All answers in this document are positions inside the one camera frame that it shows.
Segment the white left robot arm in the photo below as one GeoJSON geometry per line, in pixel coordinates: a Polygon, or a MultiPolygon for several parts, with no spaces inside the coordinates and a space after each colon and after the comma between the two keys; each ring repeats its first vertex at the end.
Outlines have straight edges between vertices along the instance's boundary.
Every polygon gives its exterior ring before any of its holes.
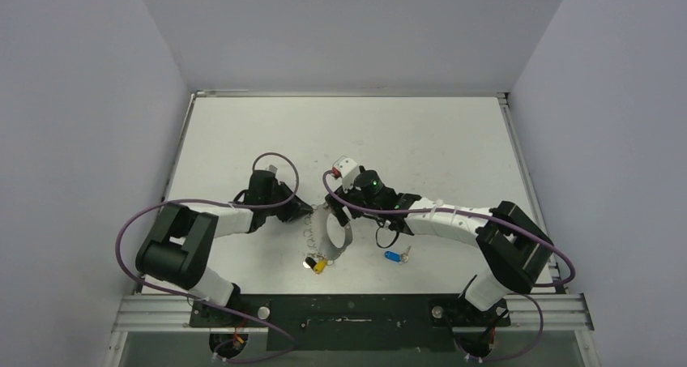
{"type": "Polygon", "coordinates": [[[208,267],[213,241],[233,234],[253,233],[274,216],[291,223],[314,212],[276,177],[276,170],[255,170],[237,204],[162,207],[135,259],[144,275],[171,283],[189,294],[210,301],[210,315],[229,327],[241,318],[236,285],[208,267]]]}

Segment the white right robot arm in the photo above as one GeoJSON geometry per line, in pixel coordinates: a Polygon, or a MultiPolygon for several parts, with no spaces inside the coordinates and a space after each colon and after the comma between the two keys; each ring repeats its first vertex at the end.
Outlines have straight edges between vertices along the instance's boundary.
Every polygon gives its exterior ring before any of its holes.
{"type": "Polygon", "coordinates": [[[386,186],[378,173],[360,167],[345,173],[332,168],[323,179],[341,181],[328,189],[326,202],[340,225],[366,218],[396,236],[431,236],[457,241],[480,251],[486,268],[476,272],[458,303],[460,319],[479,325],[509,293],[528,294],[548,265],[553,242],[518,205],[495,207],[445,204],[386,186]]]}

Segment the perforated metal key plate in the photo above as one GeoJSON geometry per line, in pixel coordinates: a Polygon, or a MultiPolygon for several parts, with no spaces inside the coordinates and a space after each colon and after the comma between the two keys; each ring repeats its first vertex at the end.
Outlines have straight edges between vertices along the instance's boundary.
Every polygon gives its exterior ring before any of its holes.
{"type": "Polygon", "coordinates": [[[306,246],[328,261],[336,261],[353,242],[351,225],[345,222],[341,226],[326,204],[316,206],[305,217],[303,236],[306,246]]]}

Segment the black key tag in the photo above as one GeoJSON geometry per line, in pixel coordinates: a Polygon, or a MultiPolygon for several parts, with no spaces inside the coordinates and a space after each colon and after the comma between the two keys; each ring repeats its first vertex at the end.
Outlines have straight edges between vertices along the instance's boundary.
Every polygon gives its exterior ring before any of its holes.
{"type": "Polygon", "coordinates": [[[312,257],[306,257],[303,261],[304,268],[309,268],[311,270],[313,270],[317,264],[318,261],[312,257]]]}

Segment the yellow key tag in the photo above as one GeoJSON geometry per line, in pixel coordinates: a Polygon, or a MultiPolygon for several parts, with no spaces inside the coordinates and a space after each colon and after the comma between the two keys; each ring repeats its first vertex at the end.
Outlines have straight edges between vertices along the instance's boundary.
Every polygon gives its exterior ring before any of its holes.
{"type": "Polygon", "coordinates": [[[327,267],[327,260],[319,260],[317,261],[314,266],[312,267],[312,270],[315,274],[321,274],[324,269],[327,267]]]}

